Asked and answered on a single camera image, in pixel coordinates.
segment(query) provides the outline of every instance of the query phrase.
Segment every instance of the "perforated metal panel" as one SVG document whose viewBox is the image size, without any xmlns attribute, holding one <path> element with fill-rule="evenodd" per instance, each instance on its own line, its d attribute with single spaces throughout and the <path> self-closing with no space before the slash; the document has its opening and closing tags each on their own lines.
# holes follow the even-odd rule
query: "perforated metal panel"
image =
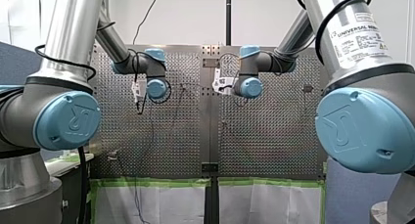
<svg viewBox="0 0 415 224">
<path fill-rule="evenodd" d="M 134 47 L 137 51 L 144 48 Z M 107 55 L 96 50 L 93 64 L 98 67 L 99 80 L 95 91 L 103 120 L 92 148 L 98 151 L 93 177 L 201 176 L 200 54 L 196 48 L 165 51 L 171 97 L 162 105 L 147 101 L 139 115 L 131 92 L 134 76 L 115 75 Z M 118 159 L 108 160 L 107 155 L 115 151 Z"/>
<path fill-rule="evenodd" d="M 222 59 L 222 75 L 234 76 L 237 68 L 236 58 Z M 319 69 L 310 49 L 300 55 L 293 73 L 262 73 L 260 98 L 221 97 L 219 176 L 322 178 L 325 154 L 314 129 Z M 306 93 L 310 86 L 312 92 Z"/>
<path fill-rule="evenodd" d="M 245 103 L 213 94 L 214 69 L 203 67 L 203 59 L 238 54 L 238 47 L 220 47 L 220 55 L 217 46 L 214 55 L 207 47 L 163 48 L 172 95 L 162 105 L 146 103 L 142 115 L 130 90 L 134 77 L 115 75 L 107 55 L 100 49 L 94 54 L 103 121 L 91 147 L 98 155 L 93 177 L 200 177 L 201 163 L 210 161 L 219 163 L 219 176 L 322 179 L 326 156 L 314 129 L 321 72 L 313 49 L 301 53 L 293 73 L 261 74 L 262 96 Z M 222 75 L 235 76 L 237 64 L 225 56 Z M 118 159 L 108 160 L 115 151 Z"/>
</svg>

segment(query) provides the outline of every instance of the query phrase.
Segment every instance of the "white cloth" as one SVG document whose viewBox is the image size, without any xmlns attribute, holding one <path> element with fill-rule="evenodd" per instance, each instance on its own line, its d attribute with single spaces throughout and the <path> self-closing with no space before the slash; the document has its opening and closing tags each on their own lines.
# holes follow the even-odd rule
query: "white cloth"
<svg viewBox="0 0 415 224">
<path fill-rule="evenodd" d="M 320 224 L 321 188 L 220 186 L 221 224 Z"/>
<path fill-rule="evenodd" d="M 103 187 L 97 191 L 95 223 L 136 224 L 134 187 Z M 137 187 L 142 217 L 151 224 L 203 224 L 205 187 Z"/>
</svg>

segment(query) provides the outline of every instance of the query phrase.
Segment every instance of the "silver metal tube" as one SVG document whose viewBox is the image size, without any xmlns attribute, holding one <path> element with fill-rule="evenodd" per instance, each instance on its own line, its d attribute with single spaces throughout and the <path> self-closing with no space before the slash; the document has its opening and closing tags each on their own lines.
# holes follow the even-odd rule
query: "silver metal tube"
<svg viewBox="0 0 415 224">
<path fill-rule="evenodd" d="M 49 57 L 87 65 L 103 0 L 57 0 L 46 42 Z M 88 86 L 87 70 L 44 59 L 32 76 L 58 78 Z"/>
<path fill-rule="evenodd" d="M 307 11 L 302 10 L 297 16 L 290 30 L 285 35 L 278 50 L 282 53 L 291 53 L 305 45 L 313 36 L 313 29 L 308 19 Z"/>
<path fill-rule="evenodd" d="M 111 21 L 106 16 L 105 12 L 101 10 L 98 27 L 104 27 L 110 22 Z M 129 57 L 127 48 L 112 25 L 105 29 L 98 30 L 96 38 L 114 63 L 121 63 Z"/>
<path fill-rule="evenodd" d="M 342 1 L 344 0 L 304 0 L 308 17 L 315 32 L 317 32 L 327 15 Z M 364 69 L 392 63 L 392 58 L 388 55 L 388 52 L 379 49 L 379 45 L 384 43 L 380 31 L 375 32 L 376 29 L 373 29 L 369 33 L 359 33 L 362 34 L 360 37 L 364 36 L 364 39 L 375 36 L 371 42 L 376 42 L 378 48 L 364 48 L 365 44 L 369 43 L 357 44 L 356 39 L 359 38 L 357 38 L 358 35 L 354 35 L 356 30 L 353 30 L 371 24 L 377 27 L 366 0 L 350 2 L 348 6 L 339 10 L 328 23 L 321 40 L 321 54 L 325 68 L 331 78 L 329 85 L 336 80 Z M 349 38 L 353 39 L 347 41 L 345 36 L 349 34 L 352 34 Z M 361 51 L 361 53 L 357 52 L 358 54 L 356 54 L 356 50 L 352 51 L 349 44 L 352 44 L 353 49 L 357 46 L 355 49 Z"/>
</svg>

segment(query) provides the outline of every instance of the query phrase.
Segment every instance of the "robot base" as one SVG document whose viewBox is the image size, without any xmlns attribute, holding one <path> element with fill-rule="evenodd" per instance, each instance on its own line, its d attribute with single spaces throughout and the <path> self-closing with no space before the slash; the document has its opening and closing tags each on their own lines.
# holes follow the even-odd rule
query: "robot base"
<svg viewBox="0 0 415 224">
<path fill-rule="evenodd" d="M 402 173 L 387 202 L 378 202 L 370 210 L 370 224 L 407 224 L 415 219 L 415 177 Z"/>
</svg>

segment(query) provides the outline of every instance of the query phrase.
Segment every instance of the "sticker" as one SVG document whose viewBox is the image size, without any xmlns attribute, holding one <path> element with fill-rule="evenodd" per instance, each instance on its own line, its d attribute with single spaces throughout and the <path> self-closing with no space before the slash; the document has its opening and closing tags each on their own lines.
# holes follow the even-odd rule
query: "sticker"
<svg viewBox="0 0 415 224">
<path fill-rule="evenodd" d="M 353 67 L 366 57 L 389 56 L 388 47 L 374 22 L 357 22 L 331 32 L 341 67 Z"/>
<path fill-rule="evenodd" d="M 375 22 L 372 13 L 356 13 L 354 15 L 356 16 L 356 20 L 358 22 Z"/>
</svg>

